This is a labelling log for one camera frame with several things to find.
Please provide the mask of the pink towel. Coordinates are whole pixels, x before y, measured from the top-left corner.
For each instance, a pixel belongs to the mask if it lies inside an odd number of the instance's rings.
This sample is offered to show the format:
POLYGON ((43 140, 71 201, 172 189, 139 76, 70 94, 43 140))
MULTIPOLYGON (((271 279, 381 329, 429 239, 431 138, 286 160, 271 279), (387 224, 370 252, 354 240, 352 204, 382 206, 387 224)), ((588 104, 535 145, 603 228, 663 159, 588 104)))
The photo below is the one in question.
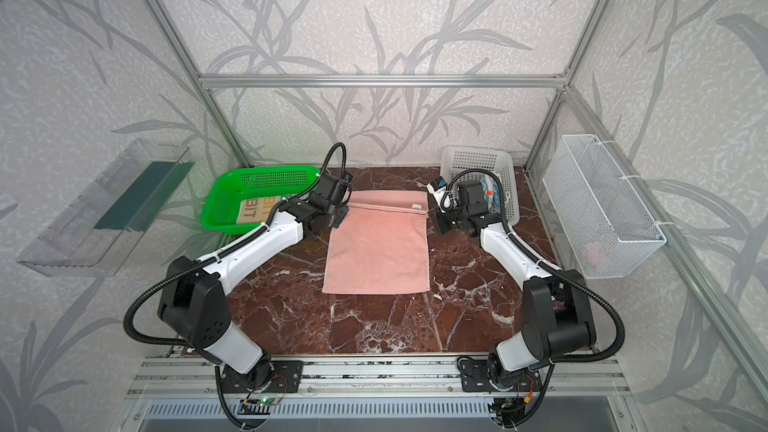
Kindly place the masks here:
POLYGON ((423 191, 353 192, 345 219, 330 234, 323 292, 402 295, 427 291, 427 212, 423 191))

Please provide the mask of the cream lettered towel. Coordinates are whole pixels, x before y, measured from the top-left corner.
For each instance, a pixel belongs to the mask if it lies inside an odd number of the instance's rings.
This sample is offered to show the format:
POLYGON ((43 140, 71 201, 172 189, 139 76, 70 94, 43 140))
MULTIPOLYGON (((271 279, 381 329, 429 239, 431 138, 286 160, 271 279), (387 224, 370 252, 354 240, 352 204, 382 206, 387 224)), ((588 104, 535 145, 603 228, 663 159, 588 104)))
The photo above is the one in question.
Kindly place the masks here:
POLYGON ((236 223, 258 224, 264 222, 272 208, 282 200, 281 196, 244 199, 240 202, 236 223))

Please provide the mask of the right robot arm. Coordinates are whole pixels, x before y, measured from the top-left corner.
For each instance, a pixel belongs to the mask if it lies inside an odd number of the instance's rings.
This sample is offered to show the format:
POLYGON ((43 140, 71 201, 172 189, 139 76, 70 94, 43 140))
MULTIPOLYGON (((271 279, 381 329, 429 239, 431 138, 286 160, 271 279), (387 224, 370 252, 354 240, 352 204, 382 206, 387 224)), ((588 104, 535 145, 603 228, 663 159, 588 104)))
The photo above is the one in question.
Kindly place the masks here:
POLYGON ((502 211, 492 211, 479 181, 449 184, 438 177, 428 185, 436 200, 436 224, 442 233, 462 230, 479 240, 522 291, 520 331, 489 354, 490 370, 501 375, 551 364, 591 347, 596 340, 590 297, 583 278, 563 271, 531 249, 510 228, 502 211))

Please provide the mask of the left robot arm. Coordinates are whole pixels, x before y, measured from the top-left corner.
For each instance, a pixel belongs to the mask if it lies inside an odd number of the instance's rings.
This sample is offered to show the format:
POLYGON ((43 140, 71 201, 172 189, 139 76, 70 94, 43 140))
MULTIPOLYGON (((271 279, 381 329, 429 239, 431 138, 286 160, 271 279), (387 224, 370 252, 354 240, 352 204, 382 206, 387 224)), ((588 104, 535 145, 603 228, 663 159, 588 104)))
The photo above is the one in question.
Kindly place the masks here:
POLYGON ((158 317, 209 361, 239 374, 255 388, 272 377, 270 354, 232 319, 227 296, 257 268, 312 233, 337 228, 348 212, 352 175, 320 175, 303 197, 281 200, 266 222, 226 248, 192 261, 181 257, 168 274, 212 261, 163 287, 158 317))

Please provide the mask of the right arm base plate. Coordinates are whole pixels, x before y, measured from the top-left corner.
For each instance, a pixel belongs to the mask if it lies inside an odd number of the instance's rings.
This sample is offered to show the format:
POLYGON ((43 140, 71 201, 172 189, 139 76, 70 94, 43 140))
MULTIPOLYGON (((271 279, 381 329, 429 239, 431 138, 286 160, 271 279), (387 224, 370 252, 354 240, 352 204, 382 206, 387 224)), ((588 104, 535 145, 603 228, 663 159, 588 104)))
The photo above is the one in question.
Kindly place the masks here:
POLYGON ((459 356, 456 360, 463 392, 515 392, 531 395, 541 390, 537 371, 506 371, 496 356, 459 356))

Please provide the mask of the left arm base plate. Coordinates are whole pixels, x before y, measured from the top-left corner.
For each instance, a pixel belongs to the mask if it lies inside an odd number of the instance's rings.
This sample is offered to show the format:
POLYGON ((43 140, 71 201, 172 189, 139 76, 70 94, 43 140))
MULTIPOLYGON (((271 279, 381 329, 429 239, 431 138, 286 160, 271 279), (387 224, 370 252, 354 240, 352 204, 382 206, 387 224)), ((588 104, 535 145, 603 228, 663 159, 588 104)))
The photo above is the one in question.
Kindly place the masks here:
POLYGON ((274 360, 260 363, 248 374, 240 374, 229 366, 220 373, 219 384, 225 394, 232 393, 297 393, 304 363, 300 360, 274 360))

